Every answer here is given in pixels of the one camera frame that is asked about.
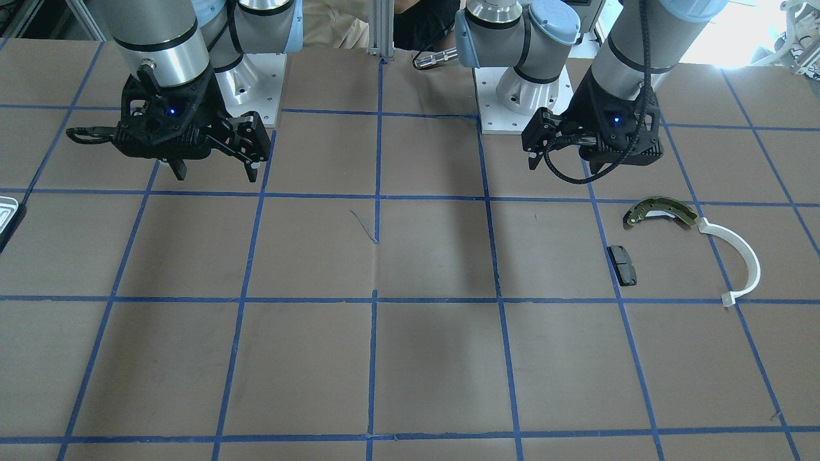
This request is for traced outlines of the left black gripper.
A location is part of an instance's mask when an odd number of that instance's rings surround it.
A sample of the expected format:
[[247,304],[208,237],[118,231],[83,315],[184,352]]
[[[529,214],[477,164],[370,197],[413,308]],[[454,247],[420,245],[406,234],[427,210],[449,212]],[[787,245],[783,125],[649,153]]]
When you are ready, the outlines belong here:
[[[522,149],[528,154],[529,169],[535,170],[544,161],[548,169],[557,170],[550,152],[561,131],[566,135],[582,134],[596,139],[593,144],[580,147],[579,151],[580,157],[588,161],[591,168],[615,163],[633,140],[642,103],[641,95],[630,101],[607,93],[595,81],[593,71],[587,70],[561,117],[550,108],[538,108],[521,132]],[[623,165],[646,166],[664,155],[659,127],[654,122],[659,115],[656,94],[650,90],[645,126],[639,129],[636,146],[621,162]]]

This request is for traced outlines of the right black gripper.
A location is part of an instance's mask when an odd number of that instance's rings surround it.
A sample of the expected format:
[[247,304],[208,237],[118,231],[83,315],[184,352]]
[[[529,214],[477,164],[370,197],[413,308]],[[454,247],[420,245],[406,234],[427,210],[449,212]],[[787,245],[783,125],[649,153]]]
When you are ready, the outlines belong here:
[[132,158],[168,160],[177,181],[186,178],[184,160],[205,159],[218,149],[240,161],[249,182],[256,182],[270,153],[263,117],[248,111],[230,118],[211,65],[177,86],[161,86],[155,71],[141,64],[127,79],[114,146]]

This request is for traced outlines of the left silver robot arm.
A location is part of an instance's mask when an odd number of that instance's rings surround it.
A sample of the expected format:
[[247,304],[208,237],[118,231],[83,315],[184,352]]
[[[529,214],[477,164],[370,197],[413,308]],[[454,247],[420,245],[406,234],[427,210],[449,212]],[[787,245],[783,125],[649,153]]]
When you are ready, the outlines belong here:
[[556,84],[580,36],[580,17],[562,1],[468,1],[455,15],[464,67],[501,67],[505,105],[530,117],[521,132],[529,168],[587,184],[617,166],[647,166],[664,155],[656,88],[724,1],[625,1],[606,41],[556,113],[525,93]]

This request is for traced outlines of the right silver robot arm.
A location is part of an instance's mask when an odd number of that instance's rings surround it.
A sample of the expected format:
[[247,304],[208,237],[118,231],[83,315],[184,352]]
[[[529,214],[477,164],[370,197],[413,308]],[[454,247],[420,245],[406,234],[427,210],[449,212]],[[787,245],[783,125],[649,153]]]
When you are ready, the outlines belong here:
[[187,161],[220,150],[255,182],[269,159],[270,135],[252,105],[267,95],[269,78],[250,58],[302,49],[304,3],[106,1],[102,14],[130,73],[120,120],[65,134],[166,163],[179,181]]

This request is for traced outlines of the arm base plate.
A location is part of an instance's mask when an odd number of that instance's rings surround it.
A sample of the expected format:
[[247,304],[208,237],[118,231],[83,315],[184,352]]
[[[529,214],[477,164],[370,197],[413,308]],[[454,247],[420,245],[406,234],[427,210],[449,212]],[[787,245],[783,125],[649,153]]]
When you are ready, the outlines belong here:
[[217,72],[225,106],[239,117],[249,111],[259,113],[263,125],[274,129],[281,102],[286,54],[246,54],[235,67]]
[[537,109],[559,115],[573,96],[566,67],[548,84],[526,81],[513,68],[483,67],[473,76],[484,134],[519,135]]

